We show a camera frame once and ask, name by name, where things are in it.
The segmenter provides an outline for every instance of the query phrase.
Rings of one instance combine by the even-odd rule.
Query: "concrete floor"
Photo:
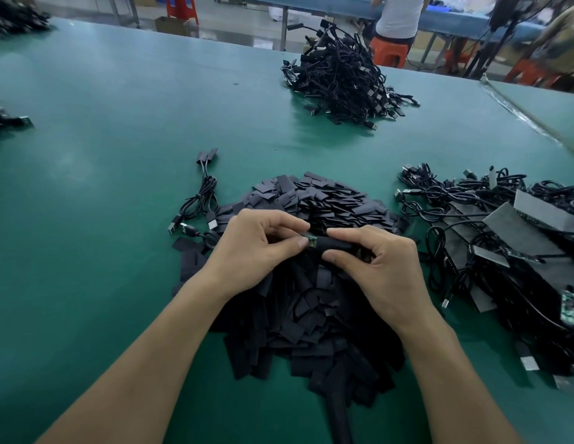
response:
[[[129,17],[131,9],[127,0],[116,0],[117,8],[121,16]],[[200,27],[197,27],[194,20],[190,22],[191,36],[216,40],[226,43],[245,45],[249,47],[279,49],[281,39],[281,23],[274,21],[266,6],[232,5],[225,1],[216,3],[214,0],[195,0],[199,14]],[[109,0],[39,0],[39,6],[57,17],[76,19],[94,23],[105,23],[116,25],[117,21],[113,15]],[[165,5],[157,7],[137,6],[141,28],[155,31],[154,20],[166,15]],[[311,28],[320,27],[321,17],[313,16],[304,12],[289,11],[289,23],[302,22]],[[349,33],[358,32],[357,28],[345,18],[335,19],[337,25]],[[288,31],[286,50],[291,52],[302,52],[306,42],[305,36],[311,31],[298,29]],[[416,70],[418,63],[424,53],[421,43],[426,40],[419,40],[417,36],[416,45],[408,55],[408,62],[405,68]],[[431,51],[425,61],[426,68],[421,71],[429,72],[434,66],[435,59],[439,51]],[[509,71],[509,67],[495,64],[489,70],[491,79],[502,79]]]

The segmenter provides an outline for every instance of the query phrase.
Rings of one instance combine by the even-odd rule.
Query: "right hand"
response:
[[[399,335],[424,323],[433,313],[439,315],[425,286],[416,245],[410,238],[370,225],[330,228],[328,235],[373,252],[375,258],[371,263],[334,249],[325,251],[322,258],[346,271],[359,284],[376,313]]]

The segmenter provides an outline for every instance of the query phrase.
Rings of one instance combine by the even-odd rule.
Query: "hand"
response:
[[[227,299],[252,288],[282,261],[308,245],[310,224],[280,210],[243,209],[227,225],[201,272]],[[269,244],[266,236],[285,238]]]
[[[358,243],[373,252],[371,263],[337,250],[325,251],[322,258],[344,269],[359,284],[377,314],[399,335],[437,313],[425,286],[414,241],[370,225],[328,229],[328,235]]]

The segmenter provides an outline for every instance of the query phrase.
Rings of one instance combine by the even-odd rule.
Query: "blue table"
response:
[[[247,0],[259,5],[283,8],[283,29],[281,32],[281,50],[285,48],[287,10],[293,9],[311,12],[312,14],[337,14],[365,19],[378,19],[382,14],[381,7],[371,8],[369,0]],[[442,12],[429,6],[418,22],[421,31],[431,31],[446,36],[467,37],[472,40],[483,38],[488,29],[488,17],[484,14],[469,12]],[[523,22],[517,25],[513,42],[534,40],[544,27],[536,23]],[[498,29],[490,41],[499,41],[505,28]]]

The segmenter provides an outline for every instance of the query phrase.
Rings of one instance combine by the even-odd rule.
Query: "left hand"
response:
[[[201,270],[229,300],[252,288],[279,263],[299,254],[308,245],[310,224],[280,210],[243,209],[227,225],[223,236]],[[285,238],[270,244],[267,235]]]

